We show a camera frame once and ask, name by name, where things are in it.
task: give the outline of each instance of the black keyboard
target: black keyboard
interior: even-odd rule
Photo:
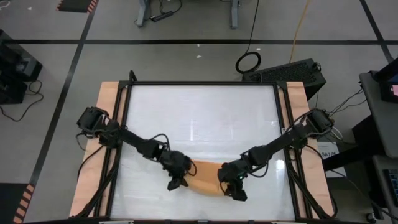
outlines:
[[[296,63],[288,66],[268,68],[260,71],[256,71],[255,74],[250,74],[249,79],[251,81],[300,81],[306,83],[315,82],[316,68],[309,67],[308,63]]]
[[[387,184],[390,187],[392,194],[392,200],[394,204],[398,207],[398,170],[396,169],[386,169],[383,170],[387,177]]]

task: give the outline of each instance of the floor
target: floor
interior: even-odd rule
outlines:
[[[183,0],[181,11],[163,21],[134,25],[138,1],[99,0],[94,13],[58,12],[59,1],[12,0],[0,10],[0,29],[21,44],[44,68],[39,76],[45,98],[19,123],[0,116],[0,182],[35,185],[25,222],[67,218],[82,162],[76,119],[95,105],[100,83],[139,80],[240,80],[234,69],[247,48],[255,0],[242,1],[239,27],[229,28],[229,3]],[[305,0],[263,0],[251,50],[262,56],[261,68],[287,63]],[[169,0],[167,7],[178,7]],[[153,1],[152,12],[159,14]],[[318,108],[333,109],[359,90],[358,75],[377,70],[398,57],[398,2],[395,0],[315,0],[297,37],[293,61],[313,58],[327,84]],[[243,61],[242,68],[254,64]],[[350,103],[361,102],[364,96]],[[18,117],[35,100],[4,106]],[[315,106],[315,98],[310,106]],[[350,107],[334,118],[345,141],[351,128],[370,114],[367,104]],[[357,177],[361,164],[347,167]],[[366,183],[359,179],[366,190]],[[365,222],[370,204],[341,179],[329,180],[339,205],[338,218]]]

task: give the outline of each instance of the gray floor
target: gray floor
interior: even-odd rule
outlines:
[[[0,11],[0,29],[13,39],[78,40],[87,14],[56,12],[58,1],[12,0]],[[138,29],[137,1],[100,0],[89,40],[161,40],[161,39],[247,39],[250,35],[255,0],[245,0],[239,8],[239,28],[229,29],[229,3],[214,0],[183,0],[183,7],[174,16]],[[386,40],[398,40],[395,22],[398,2],[368,0],[371,12]],[[178,6],[176,0],[167,2]],[[255,39],[292,40],[305,1],[261,1],[254,31]],[[153,14],[159,3],[153,2]],[[312,1],[299,32],[300,40],[376,40],[376,36],[359,1]],[[43,102],[30,109],[20,123],[0,116],[0,182],[28,182],[47,133],[58,97],[75,54],[76,45],[23,45],[43,63],[39,80],[44,83]],[[262,55],[261,68],[289,61],[291,45],[252,45]],[[388,46],[391,55],[398,56],[398,46]],[[40,179],[25,218],[26,222],[66,218],[76,186],[76,173],[82,161],[75,134],[75,122],[87,106],[96,104],[100,83],[123,80],[133,69],[139,80],[240,80],[234,64],[247,45],[185,44],[185,45],[95,45],[86,44],[80,55],[70,89],[55,130]],[[318,108],[330,110],[359,90],[358,75],[377,70],[387,64],[378,45],[298,45],[294,60],[313,58],[322,65],[327,84],[320,90]],[[243,61],[242,68],[253,64]],[[357,103],[362,96],[353,98]],[[18,116],[34,96],[22,105],[5,106]],[[315,99],[310,100],[315,106]],[[367,115],[367,104],[337,113],[336,126],[347,141],[353,141],[350,129]],[[366,182],[358,173],[361,164],[347,167],[364,190]],[[329,180],[331,191],[339,205],[342,220],[365,222],[370,211],[367,201],[360,198],[344,180]]]

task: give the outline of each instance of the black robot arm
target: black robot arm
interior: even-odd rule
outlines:
[[[176,189],[180,185],[187,186],[183,177],[191,169],[192,161],[179,151],[171,151],[169,143],[153,138],[142,139],[117,121],[110,119],[105,110],[96,107],[86,108],[77,125],[81,129],[81,134],[88,138],[99,137],[99,143],[103,146],[114,148],[125,142],[135,147],[146,159],[162,164],[163,169],[172,177],[167,186],[168,190]]]
[[[240,159],[224,163],[218,170],[218,180],[228,183],[225,195],[232,196],[234,200],[245,201],[246,193],[243,190],[243,179],[247,174],[268,165],[268,161],[276,152],[292,147],[302,149],[307,144],[308,138],[317,138],[328,133],[333,122],[324,111],[314,109],[299,117],[297,124],[292,124],[279,138],[264,146],[253,147],[242,153]]]

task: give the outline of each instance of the wooden table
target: wooden table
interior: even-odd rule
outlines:
[[[116,93],[118,91],[119,82],[103,82],[98,95],[98,101],[96,106],[106,110],[110,117],[113,115],[113,108],[116,99]],[[292,109],[293,118],[296,119],[301,114],[304,114],[309,110],[307,97],[305,95],[304,86],[302,82],[287,82],[287,91],[289,94],[290,107]],[[279,91],[280,103],[282,105],[282,114],[284,117],[285,126],[289,125],[287,117],[287,110],[285,106],[285,100],[283,91]],[[121,121],[124,108],[124,98],[126,97],[126,90],[122,92],[122,99],[118,113],[118,121]],[[317,141],[314,139],[308,140],[308,145],[318,149]],[[86,152],[83,159],[91,155],[95,150],[100,147],[97,139],[91,139],[88,141],[86,146]],[[70,216],[79,213],[83,207],[90,201],[93,194],[96,192],[100,177],[101,170],[104,162],[105,150],[103,149],[97,155],[93,156],[83,166],[80,178],[78,180],[75,196],[73,198],[72,207],[70,210]],[[302,152],[302,163],[305,174],[305,180],[307,183],[307,189],[311,192],[315,200],[319,205],[327,212],[327,214],[333,214],[333,206],[330,200],[330,194],[328,185],[326,182],[325,173],[323,171],[322,160],[311,150],[304,149]],[[303,195],[300,189],[296,186],[296,192],[298,197],[298,207],[301,217],[306,217],[305,207],[303,202]],[[105,215],[105,208],[108,202],[109,186],[105,190],[102,199],[102,206],[100,215]]]

